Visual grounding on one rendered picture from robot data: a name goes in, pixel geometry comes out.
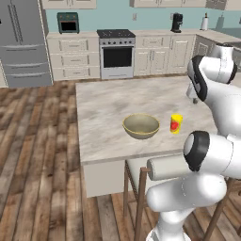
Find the white paper towel roll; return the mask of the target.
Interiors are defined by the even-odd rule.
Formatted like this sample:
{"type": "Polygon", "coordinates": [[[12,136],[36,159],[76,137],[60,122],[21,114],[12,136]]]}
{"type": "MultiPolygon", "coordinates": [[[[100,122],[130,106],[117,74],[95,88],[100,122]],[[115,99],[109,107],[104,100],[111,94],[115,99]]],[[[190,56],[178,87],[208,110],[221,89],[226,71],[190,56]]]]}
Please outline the white paper towel roll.
{"type": "Polygon", "coordinates": [[[209,18],[207,16],[207,12],[206,12],[205,16],[202,18],[202,23],[201,23],[202,31],[206,31],[208,29],[208,21],[209,21],[209,18]]]}

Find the grey steel fridge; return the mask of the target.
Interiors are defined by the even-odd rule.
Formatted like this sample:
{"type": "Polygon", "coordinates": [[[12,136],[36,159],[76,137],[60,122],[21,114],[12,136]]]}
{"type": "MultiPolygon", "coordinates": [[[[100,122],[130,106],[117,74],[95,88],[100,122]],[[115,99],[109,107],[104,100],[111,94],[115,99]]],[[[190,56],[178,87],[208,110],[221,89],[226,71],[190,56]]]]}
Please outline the grey steel fridge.
{"type": "Polygon", "coordinates": [[[0,0],[0,61],[9,88],[53,85],[40,0],[0,0]]]}

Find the marble top dining table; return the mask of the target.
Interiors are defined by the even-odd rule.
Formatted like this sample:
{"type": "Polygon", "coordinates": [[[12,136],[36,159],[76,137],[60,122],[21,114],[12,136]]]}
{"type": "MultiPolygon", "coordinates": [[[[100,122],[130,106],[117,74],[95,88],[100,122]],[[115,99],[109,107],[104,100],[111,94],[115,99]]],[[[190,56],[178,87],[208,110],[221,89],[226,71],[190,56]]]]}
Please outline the marble top dining table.
{"type": "Polygon", "coordinates": [[[122,192],[126,159],[180,153],[191,132],[217,130],[209,108],[186,97],[188,85],[186,76],[76,85],[80,161],[89,198],[122,192]],[[122,121],[134,113],[156,117],[157,134],[146,140],[127,135],[122,121]],[[178,134],[169,130],[175,113],[183,116],[178,134]]]}

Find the cream door cabinet run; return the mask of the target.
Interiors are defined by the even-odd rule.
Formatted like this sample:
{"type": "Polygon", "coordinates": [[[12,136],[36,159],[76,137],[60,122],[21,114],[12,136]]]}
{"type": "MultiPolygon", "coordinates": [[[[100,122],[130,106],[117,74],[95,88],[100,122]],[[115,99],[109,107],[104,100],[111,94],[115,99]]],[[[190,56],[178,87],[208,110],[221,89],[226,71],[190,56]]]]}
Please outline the cream door cabinet run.
{"type": "Polygon", "coordinates": [[[137,30],[134,75],[185,73],[196,35],[191,31],[137,30]]]}

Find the wooden stool with pale cushion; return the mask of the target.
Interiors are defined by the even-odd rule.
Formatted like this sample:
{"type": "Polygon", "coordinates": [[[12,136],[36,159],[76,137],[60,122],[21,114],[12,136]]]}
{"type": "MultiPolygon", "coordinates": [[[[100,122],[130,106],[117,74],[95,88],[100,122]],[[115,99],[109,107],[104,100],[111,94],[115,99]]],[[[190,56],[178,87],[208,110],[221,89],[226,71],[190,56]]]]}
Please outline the wooden stool with pale cushion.
{"type": "MultiPolygon", "coordinates": [[[[134,220],[134,241],[144,241],[142,214],[148,204],[145,191],[148,188],[150,170],[146,161],[126,160],[124,164],[123,216],[127,217],[128,205],[137,204],[134,220]]],[[[241,240],[241,180],[227,181],[227,193],[222,201],[213,207],[199,208],[187,219],[184,228],[191,241],[224,241],[221,224],[231,223],[241,240]]]]}

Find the green toaster oven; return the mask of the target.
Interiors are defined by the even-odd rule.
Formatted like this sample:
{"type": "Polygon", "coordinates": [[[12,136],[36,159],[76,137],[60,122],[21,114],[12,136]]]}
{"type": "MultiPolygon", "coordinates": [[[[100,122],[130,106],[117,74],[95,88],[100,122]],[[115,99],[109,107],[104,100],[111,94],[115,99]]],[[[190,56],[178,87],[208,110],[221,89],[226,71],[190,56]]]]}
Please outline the green toaster oven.
{"type": "Polygon", "coordinates": [[[57,14],[58,31],[63,33],[78,33],[79,19],[77,12],[59,12],[57,14]]]}

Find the steel stove with oven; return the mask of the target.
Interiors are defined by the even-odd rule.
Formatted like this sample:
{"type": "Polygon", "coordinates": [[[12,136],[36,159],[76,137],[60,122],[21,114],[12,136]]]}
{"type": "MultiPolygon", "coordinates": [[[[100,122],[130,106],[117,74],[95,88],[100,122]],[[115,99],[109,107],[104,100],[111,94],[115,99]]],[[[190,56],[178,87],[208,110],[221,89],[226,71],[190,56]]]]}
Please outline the steel stove with oven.
{"type": "Polygon", "coordinates": [[[136,35],[128,29],[99,29],[102,79],[132,78],[136,35]]]}

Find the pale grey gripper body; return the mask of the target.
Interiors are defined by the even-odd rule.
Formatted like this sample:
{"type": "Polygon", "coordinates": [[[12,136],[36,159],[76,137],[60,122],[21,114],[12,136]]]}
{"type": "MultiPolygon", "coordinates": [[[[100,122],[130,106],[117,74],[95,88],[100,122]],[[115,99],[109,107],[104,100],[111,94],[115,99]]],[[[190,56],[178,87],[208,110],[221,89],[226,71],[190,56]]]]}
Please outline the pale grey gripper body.
{"type": "Polygon", "coordinates": [[[189,84],[187,91],[186,91],[186,96],[189,99],[197,99],[198,98],[196,90],[194,89],[192,84],[189,84]]]}

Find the yellow cup with red print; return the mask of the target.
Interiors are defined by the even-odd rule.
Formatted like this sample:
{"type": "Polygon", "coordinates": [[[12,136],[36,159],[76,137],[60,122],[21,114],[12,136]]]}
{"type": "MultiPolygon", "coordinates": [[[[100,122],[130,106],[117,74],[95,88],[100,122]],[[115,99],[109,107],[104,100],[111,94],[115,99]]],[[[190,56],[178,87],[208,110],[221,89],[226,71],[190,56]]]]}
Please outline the yellow cup with red print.
{"type": "Polygon", "coordinates": [[[169,130],[173,134],[178,134],[181,129],[181,124],[183,122],[183,116],[180,114],[172,114],[170,118],[170,128],[169,130]]]}

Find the cream wall cupboards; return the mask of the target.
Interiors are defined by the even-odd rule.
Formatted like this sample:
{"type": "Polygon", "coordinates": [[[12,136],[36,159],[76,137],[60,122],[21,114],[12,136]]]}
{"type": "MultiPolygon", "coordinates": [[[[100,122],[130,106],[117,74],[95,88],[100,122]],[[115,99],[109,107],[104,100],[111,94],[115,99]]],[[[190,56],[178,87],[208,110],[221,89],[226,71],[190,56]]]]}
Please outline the cream wall cupboards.
{"type": "Polygon", "coordinates": [[[41,0],[44,9],[95,9],[97,0],[41,0]]]}
{"type": "Polygon", "coordinates": [[[241,0],[130,0],[133,8],[212,8],[241,10],[241,0]]]}

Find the cream drawer cabinet run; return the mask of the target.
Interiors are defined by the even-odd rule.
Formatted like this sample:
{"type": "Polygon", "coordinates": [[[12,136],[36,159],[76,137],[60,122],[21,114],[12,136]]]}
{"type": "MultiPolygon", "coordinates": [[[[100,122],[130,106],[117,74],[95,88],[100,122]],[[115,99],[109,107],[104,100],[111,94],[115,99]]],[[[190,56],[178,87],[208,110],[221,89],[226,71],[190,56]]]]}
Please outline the cream drawer cabinet run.
{"type": "Polygon", "coordinates": [[[49,33],[47,45],[55,81],[100,77],[99,37],[96,32],[49,33]]]}

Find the beige ceramic bowl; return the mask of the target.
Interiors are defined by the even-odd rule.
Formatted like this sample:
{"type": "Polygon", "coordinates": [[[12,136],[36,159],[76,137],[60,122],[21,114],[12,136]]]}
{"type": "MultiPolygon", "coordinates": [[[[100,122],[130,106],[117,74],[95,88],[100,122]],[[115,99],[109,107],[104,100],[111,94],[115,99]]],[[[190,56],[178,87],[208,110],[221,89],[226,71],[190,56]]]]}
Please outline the beige ceramic bowl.
{"type": "Polygon", "coordinates": [[[123,120],[122,127],[132,138],[148,139],[159,131],[160,122],[151,115],[135,113],[123,120]]]}

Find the cream corner counter cabinet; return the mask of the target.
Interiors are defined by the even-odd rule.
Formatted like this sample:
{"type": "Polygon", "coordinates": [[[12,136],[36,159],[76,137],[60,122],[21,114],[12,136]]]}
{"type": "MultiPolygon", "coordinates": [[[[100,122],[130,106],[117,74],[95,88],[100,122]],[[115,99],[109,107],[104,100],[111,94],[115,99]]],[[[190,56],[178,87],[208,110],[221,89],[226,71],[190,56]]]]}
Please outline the cream corner counter cabinet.
{"type": "MultiPolygon", "coordinates": [[[[241,42],[241,39],[214,30],[200,31],[195,41],[194,56],[210,56],[217,43],[233,44],[234,42],[241,42]]],[[[233,61],[237,65],[237,70],[241,72],[241,46],[234,46],[233,61]]]]}

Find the black coffee machine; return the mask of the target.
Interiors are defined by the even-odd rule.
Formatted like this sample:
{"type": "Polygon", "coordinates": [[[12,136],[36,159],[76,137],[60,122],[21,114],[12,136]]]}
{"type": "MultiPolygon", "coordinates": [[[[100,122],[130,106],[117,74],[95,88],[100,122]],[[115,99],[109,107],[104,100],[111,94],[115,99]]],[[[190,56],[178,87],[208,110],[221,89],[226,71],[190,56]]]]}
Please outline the black coffee machine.
{"type": "Polygon", "coordinates": [[[171,31],[174,33],[181,33],[180,26],[183,24],[183,15],[175,12],[172,16],[171,31]]]}

